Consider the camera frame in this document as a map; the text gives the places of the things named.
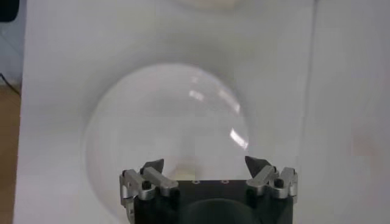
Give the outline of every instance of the screw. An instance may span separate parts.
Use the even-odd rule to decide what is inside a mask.
[[[274,186],[275,186],[276,188],[283,188],[284,185],[285,185],[285,182],[284,182],[282,179],[276,178],[276,179],[274,180]]]
[[[152,188],[152,184],[150,181],[146,180],[144,182],[142,182],[142,190],[149,190],[150,188]]]

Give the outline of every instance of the white surface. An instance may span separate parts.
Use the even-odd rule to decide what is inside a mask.
[[[193,66],[155,65],[124,77],[99,102],[85,135],[87,177],[96,196],[126,221],[113,183],[129,166],[138,170],[160,158],[170,178],[249,179],[240,109],[229,89]]]
[[[390,1],[319,1],[302,223],[389,223]]]
[[[210,13],[168,0],[37,0],[27,11],[15,223],[119,222],[88,183],[83,134],[103,94],[154,63],[215,74],[242,106],[248,151],[296,166],[311,1]]]

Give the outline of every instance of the transparent glass dome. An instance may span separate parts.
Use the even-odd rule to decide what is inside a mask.
[[[153,65],[118,82],[85,135],[91,187],[115,216],[118,174],[165,159],[176,180],[248,179],[248,130],[239,102],[215,76],[183,64]]]

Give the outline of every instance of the black cable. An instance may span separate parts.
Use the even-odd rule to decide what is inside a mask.
[[[5,84],[10,88],[12,89],[12,91],[14,91],[15,93],[17,93],[17,95],[20,96],[20,92],[18,90],[15,89],[15,87],[13,87],[8,81],[7,79],[5,79],[4,75],[2,73],[0,73],[0,77],[3,79],[3,81],[5,82]]]

